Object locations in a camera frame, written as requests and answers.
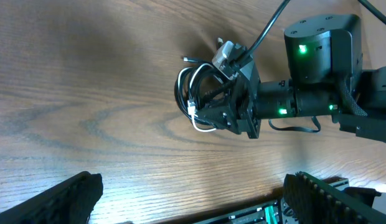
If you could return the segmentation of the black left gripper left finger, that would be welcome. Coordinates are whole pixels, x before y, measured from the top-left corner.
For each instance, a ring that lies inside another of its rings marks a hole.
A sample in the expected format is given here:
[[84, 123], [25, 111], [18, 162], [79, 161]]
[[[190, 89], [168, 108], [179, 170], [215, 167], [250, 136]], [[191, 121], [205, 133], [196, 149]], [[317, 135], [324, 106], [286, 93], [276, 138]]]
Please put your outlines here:
[[0, 213], [0, 223], [86, 224], [103, 195], [101, 174], [83, 171]]

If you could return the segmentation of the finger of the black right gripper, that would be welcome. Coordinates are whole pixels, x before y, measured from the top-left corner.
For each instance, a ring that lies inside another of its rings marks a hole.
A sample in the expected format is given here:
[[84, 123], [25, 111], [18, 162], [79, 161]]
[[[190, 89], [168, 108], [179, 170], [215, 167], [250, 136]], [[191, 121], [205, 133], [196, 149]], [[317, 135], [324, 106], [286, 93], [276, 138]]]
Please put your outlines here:
[[235, 81], [228, 81], [224, 84], [221, 84], [220, 87], [208, 91], [201, 99], [200, 99], [200, 104], [205, 105], [213, 102], [215, 100], [215, 97], [218, 96], [219, 94], [226, 95], [229, 90], [232, 89], [234, 86]]
[[197, 112], [197, 115], [217, 129], [226, 129], [234, 134], [240, 134], [237, 124], [238, 113], [234, 105], [203, 108]]

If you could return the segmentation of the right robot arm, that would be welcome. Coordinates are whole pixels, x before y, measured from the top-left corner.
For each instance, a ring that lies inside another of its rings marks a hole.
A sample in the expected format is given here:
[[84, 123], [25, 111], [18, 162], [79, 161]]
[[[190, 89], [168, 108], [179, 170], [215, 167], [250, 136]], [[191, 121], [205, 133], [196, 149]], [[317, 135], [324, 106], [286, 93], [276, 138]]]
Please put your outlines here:
[[386, 67], [362, 66], [360, 18], [321, 14], [284, 33], [290, 79], [262, 82], [253, 55], [226, 42], [212, 63], [224, 94], [206, 95], [197, 116], [217, 129], [259, 136], [261, 121], [331, 116], [341, 131], [386, 143]]

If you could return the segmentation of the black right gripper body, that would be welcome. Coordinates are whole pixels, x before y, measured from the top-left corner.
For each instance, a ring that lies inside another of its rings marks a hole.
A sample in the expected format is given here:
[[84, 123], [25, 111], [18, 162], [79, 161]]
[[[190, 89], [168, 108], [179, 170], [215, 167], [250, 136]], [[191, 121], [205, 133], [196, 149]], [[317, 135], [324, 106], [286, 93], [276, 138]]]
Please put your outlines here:
[[238, 113], [237, 124], [240, 134], [247, 133], [250, 139], [257, 139], [259, 137], [261, 120], [255, 116], [255, 100], [257, 99], [260, 77], [252, 56], [247, 57], [242, 63], [237, 62], [237, 59], [246, 51], [246, 47], [234, 44], [227, 60], [233, 73], [233, 79], [227, 79], [216, 69], [216, 71], [220, 72], [221, 77], [226, 78], [225, 82], [235, 81], [234, 86], [226, 95], [219, 94], [213, 102], [203, 105], [201, 109], [221, 105], [236, 106]]

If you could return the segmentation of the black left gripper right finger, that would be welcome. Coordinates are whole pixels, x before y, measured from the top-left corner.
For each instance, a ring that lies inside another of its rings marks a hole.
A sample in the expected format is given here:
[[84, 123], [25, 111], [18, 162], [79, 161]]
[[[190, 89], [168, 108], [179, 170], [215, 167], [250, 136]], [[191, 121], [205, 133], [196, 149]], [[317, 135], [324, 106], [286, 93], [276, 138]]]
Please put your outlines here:
[[371, 188], [346, 187], [343, 190], [306, 172], [287, 174], [283, 214], [297, 223], [386, 223], [386, 212], [373, 206], [382, 193]]

